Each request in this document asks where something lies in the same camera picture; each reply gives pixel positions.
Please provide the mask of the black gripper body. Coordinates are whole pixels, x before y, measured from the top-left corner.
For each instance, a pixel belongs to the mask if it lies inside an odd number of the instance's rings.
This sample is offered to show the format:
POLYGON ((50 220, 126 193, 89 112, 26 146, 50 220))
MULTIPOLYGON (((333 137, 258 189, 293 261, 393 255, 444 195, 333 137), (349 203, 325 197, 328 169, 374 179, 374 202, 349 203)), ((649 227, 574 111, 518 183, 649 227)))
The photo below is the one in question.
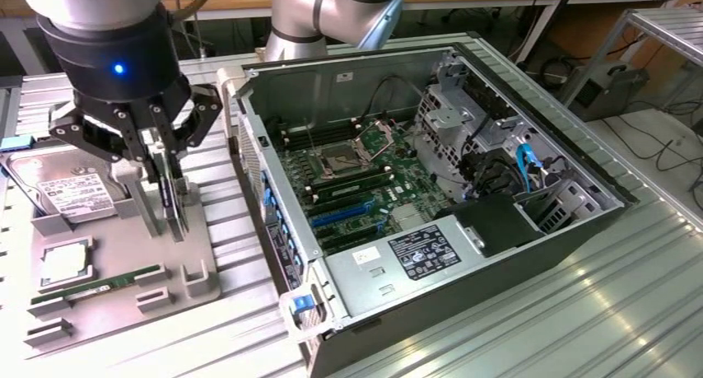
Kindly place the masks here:
POLYGON ((117 30, 70 30, 38 16, 38 26, 73 88, 74 106, 89 117, 116 126, 116 111, 126 110, 134 126, 153 126, 150 107, 168 123, 189 97, 173 48, 169 13, 154 6, 148 17, 117 30))

